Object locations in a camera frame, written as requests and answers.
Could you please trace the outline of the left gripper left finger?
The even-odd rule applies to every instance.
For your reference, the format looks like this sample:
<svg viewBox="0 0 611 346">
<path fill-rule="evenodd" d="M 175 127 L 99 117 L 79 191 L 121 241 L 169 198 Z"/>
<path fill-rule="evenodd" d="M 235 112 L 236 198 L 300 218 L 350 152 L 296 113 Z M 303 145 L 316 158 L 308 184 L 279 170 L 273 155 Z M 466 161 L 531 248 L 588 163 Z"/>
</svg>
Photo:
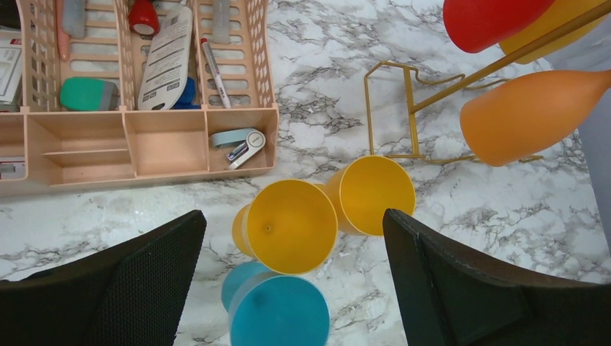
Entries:
<svg viewBox="0 0 611 346">
<path fill-rule="evenodd" d="M 3 345 L 172 345 L 207 222 L 200 210 L 1 282 Z"/>
</svg>

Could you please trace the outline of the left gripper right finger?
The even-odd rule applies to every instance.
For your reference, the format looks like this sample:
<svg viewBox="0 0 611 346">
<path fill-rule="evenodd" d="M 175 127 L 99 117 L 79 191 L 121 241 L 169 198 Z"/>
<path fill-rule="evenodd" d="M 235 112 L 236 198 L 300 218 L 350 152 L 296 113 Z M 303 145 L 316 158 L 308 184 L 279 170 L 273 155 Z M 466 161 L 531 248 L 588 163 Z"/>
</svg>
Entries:
<svg viewBox="0 0 611 346">
<path fill-rule="evenodd" d="M 383 236 L 410 345 L 608 345 L 610 286 L 501 261 L 389 209 Z"/>
</svg>

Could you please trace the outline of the blue wine glass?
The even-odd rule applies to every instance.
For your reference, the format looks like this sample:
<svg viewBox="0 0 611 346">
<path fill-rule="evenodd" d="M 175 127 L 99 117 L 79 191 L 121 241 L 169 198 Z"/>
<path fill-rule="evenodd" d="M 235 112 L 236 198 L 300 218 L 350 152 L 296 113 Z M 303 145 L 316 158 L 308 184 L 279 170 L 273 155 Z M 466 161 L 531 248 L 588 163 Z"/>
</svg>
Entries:
<svg viewBox="0 0 611 346">
<path fill-rule="evenodd" d="M 310 281 L 246 262 L 229 271 L 221 301 L 232 345 L 325 345 L 329 305 Z"/>
</svg>

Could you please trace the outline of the orange wine glass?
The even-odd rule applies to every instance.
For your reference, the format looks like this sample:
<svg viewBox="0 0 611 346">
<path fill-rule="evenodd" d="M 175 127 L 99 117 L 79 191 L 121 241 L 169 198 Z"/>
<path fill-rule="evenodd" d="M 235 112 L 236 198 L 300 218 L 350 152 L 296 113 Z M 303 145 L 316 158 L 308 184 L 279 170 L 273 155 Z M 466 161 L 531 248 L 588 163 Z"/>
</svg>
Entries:
<svg viewBox="0 0 611 346">
<path fill-rule="evenodd" d="M 501 167 L 573 133 L 610 88 L 610 71 L 543 71 L 512 79 L 460 111 L 468 147 Z"/>
</svg>

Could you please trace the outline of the red wine glass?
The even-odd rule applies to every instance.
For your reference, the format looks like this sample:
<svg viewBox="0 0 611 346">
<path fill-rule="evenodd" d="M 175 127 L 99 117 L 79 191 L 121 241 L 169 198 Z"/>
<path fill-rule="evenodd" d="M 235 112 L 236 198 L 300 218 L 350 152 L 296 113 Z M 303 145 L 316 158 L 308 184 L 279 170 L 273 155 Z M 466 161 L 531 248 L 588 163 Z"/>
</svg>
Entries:
<svg viewBox="0 0 611 346">
<path fill-rule="evenodd" d="M 445 0 L 442 16 L 452 42 L 466 53 L 479 53 L 532 24 L 552 4 L 552 0 Z"/>
</svg>

